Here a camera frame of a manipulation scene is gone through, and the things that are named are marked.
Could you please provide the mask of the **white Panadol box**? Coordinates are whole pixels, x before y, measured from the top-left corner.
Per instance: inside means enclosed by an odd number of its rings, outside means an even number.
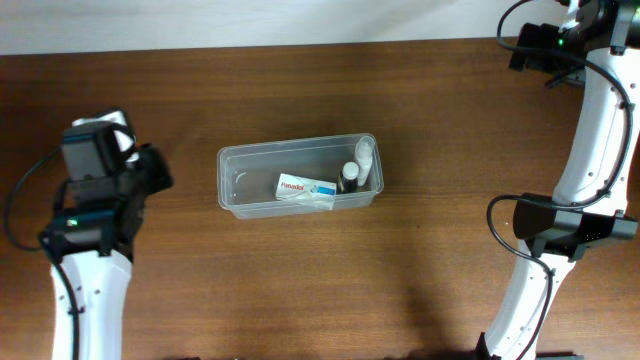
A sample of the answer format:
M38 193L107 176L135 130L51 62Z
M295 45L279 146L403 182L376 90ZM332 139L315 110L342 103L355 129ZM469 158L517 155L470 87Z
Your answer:
M337 185L316 179L281 173L276 183L275 197L280 201L293 202L324 210L332 210Z

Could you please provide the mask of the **dark bottle white cap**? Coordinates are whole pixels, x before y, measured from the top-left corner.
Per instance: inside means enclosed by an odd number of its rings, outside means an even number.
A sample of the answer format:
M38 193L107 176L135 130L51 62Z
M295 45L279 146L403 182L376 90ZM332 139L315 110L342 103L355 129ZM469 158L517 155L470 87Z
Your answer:
M355 162L343 165L339 174L338 190L340 194L354 193L358 188L359 166Z

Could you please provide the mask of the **white spray bottle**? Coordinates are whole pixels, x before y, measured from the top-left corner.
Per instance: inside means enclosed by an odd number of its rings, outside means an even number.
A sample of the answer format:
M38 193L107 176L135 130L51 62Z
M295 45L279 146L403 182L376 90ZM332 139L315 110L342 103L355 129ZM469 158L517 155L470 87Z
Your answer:
M356 144L354 151L354 160L359 167L357 176L358 186L364 186L372 164L374 155L375 140L371 136L363 136Z

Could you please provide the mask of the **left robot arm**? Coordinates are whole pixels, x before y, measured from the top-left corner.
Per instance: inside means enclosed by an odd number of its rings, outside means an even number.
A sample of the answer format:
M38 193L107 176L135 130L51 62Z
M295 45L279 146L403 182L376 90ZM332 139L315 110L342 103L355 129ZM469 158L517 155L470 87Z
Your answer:
M51 264L55 359L119 359L132 277L134 239L146 199L173 186L157 148L107 120L67 129L61 152L68 179L38 240Z

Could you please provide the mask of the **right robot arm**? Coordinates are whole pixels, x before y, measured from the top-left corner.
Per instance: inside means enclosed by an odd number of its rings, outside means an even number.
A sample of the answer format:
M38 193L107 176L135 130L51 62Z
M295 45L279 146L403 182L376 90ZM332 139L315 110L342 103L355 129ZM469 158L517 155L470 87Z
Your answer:
M516 263L500 310L472 353L475 359L534 359L551 304L567 275L594 247L631 241L628 176L639 138L639 4L566 1L559 26L522 26L509 67L551 75L548 87L581 86L584 97L567 165L551 196L491 200L515 204L517 246L498 243Z

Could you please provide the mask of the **clear plastic container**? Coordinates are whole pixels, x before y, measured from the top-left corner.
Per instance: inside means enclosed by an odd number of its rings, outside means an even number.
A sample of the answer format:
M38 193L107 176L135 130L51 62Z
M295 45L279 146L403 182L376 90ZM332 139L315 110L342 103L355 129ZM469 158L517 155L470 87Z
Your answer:
M340 193L339 177L363 145L363 185ZM218 153L219 205L238 219L366 207L384 187L379 149L368 133L225 147Z

